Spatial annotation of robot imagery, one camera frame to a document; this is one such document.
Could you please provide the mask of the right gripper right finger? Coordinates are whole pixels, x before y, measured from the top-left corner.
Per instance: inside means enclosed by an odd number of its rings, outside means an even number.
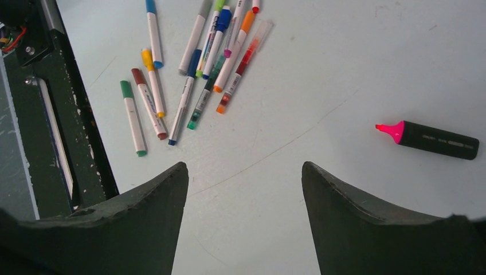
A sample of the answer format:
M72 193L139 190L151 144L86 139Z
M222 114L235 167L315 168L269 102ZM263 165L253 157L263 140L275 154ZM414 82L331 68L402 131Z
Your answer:
M484 274L485 219L397 206L312 162L303 196L321 274Z

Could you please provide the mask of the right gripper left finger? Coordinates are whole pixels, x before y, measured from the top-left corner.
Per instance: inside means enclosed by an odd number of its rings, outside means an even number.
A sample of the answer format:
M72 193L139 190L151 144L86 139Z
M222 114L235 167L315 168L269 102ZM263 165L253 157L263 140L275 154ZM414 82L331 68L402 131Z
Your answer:
M1 273L171 274L188 186L178 162L66 217L19 221L1 211Z

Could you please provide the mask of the black pink highlighter body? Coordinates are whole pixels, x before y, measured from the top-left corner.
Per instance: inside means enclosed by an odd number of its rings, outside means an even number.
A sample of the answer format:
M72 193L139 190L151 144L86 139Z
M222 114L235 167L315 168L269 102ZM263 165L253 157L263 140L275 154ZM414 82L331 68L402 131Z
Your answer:
M406 120L396 125L377 124L375 128L390 135L395 144L435 154L473 160L479 151L476 138Z

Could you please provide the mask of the red capped white marker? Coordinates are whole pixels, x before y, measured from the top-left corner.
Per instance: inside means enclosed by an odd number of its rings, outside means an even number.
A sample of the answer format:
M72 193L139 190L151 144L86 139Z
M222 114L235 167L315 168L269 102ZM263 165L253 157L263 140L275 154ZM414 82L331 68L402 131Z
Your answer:
M258 14L260 11L260 0L252 0L252 12Z

